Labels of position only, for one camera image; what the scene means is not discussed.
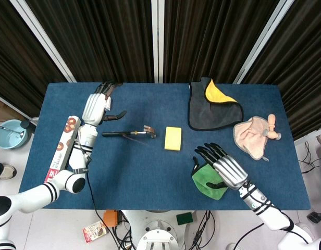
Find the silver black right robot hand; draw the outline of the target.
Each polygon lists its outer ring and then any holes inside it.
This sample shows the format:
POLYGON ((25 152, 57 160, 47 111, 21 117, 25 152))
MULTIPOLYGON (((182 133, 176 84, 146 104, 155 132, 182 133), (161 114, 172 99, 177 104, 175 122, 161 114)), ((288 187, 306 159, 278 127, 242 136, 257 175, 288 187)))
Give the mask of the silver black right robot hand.
POLYGON ((225 185, 239 190, 247 181, 248 174, 216 143, 205 143, 194 150, 220 175, 225 185))

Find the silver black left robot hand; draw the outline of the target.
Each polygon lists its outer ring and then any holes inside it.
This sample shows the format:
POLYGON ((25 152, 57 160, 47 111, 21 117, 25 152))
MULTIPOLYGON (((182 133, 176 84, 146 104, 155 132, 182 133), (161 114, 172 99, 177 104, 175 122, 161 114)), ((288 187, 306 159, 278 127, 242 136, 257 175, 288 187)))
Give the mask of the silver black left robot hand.
POLYGON ((113 90, 121 86, 122 83, 115 83, 113 80, 108 80, 101 83, 93 94, 88 97, 85 105, 82 120, 85 124, 95 126, 102 124, 103 121, 113 121, 121 119, 127 111, 124 110, 118 115, 106 115, 106 111, 110 111, 113 90))

